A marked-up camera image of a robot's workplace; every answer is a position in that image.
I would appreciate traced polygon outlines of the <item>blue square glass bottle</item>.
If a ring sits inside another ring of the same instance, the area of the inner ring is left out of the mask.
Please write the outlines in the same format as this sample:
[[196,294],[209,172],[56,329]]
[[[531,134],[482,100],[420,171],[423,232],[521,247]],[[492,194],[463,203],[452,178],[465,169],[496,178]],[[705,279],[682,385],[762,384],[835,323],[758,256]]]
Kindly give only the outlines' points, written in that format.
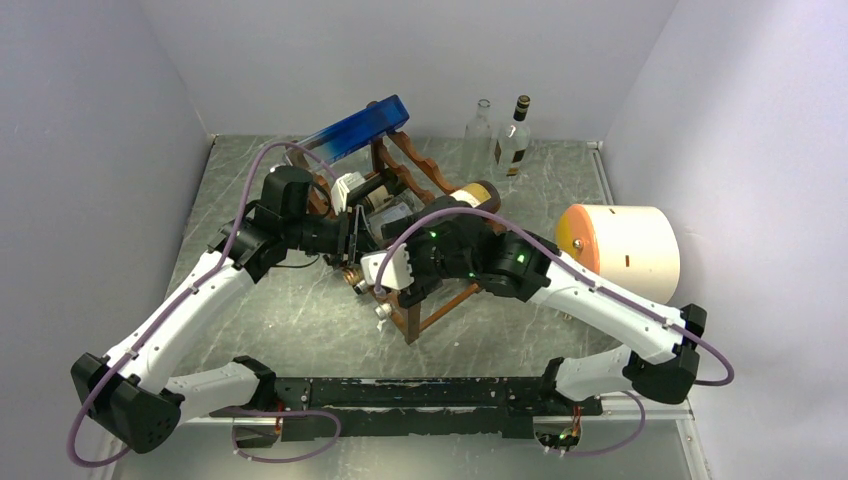
[[374,140],[395,133],[409,118],[400,98],[391,95],[299,140],[298,144],[327,164],[333,164]]

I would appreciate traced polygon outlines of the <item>clear round glass bottle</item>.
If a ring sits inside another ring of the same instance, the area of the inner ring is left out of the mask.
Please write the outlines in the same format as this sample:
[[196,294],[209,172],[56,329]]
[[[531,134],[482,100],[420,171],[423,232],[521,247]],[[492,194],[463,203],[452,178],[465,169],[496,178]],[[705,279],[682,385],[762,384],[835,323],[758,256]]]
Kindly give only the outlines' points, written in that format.
[[482,171],[489,152],[492,126],[489,114],[491,102],[480,99],[474,117],[465,126],[461,157],[461,177],[470,182]]

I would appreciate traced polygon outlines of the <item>clear square whisky bottle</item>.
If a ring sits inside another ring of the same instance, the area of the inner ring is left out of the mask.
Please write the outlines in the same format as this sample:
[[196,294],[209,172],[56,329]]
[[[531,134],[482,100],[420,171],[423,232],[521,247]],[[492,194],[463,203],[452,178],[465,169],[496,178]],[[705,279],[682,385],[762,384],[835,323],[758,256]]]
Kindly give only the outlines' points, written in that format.
[[526,122],[530,103],[528,95],[520,95],[511,119],[499,130],[494,148],[496,175],[499,177],[513,177],[520,170],[530,143],[530,129]]

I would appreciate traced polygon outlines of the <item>brown bottle gold foil top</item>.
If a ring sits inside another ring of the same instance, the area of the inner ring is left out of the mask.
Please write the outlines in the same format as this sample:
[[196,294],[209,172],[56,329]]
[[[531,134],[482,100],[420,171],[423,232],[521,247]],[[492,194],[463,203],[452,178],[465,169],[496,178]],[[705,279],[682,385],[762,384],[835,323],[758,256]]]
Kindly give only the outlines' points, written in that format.
[[[454,279],[475,280],[484,270],[484,255],[492,251],[498,234],[488,223],[487,218],[469,212],[464,213],[462,211],[464,208],[490,213],[474,208],[453,196],[444,195],[424,207],[419,213],[384,224],[382,235],[391,243],[389,247],[383,249],[387,250],[388,254],[381,265],[377,280],[380,280],[388,260],[400,246],[405,244],[408,252],[407,242],[418,235],[447,235],[450,239],[455,239],[458,243],[458,277]],[[401,302],[404,303],[404,289],[391,290],[380,285],[372,287],[382,293],[397,291]]]

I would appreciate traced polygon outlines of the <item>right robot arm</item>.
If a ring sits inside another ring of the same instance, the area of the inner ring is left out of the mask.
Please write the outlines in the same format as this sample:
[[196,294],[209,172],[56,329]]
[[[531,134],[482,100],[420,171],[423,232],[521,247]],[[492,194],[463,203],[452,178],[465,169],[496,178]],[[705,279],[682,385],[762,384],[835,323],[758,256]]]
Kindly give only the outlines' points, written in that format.
[[[388,274],[397,274],[392,284]],[[465,279],[502,298],[572,315],[619,347],[553,363],[539,391],[550,413],[576,401],[633,391],[679,404],[699,384],[699,342],[706,313],[649,300],[580,266],[554,243],[498,215],[450,207],[410,224],[390,245],[378,285],[415,293],[430,281]]]

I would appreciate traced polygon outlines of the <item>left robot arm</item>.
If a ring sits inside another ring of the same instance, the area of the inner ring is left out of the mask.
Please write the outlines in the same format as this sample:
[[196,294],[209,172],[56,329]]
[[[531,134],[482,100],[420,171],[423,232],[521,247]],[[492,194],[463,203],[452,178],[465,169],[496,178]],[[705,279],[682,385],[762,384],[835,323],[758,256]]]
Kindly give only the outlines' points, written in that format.
[[106,354],[85,353],[74,362],[71,378],[82,403],[74,431],[89,418],[122,441],[126,451],[144,454],[185,421],[208,413],[230,407],[254,416],[286,410],[275,373],[249,356],[200,374],[176,377],[173,372],[204,328],[289,251],[349,252],[361,210],[333,217],[308,213],[316,185],[304,169],[276,168],[265,178],[260,198],[241,203],[236,219],[222,227],[220,239],[163,305]]

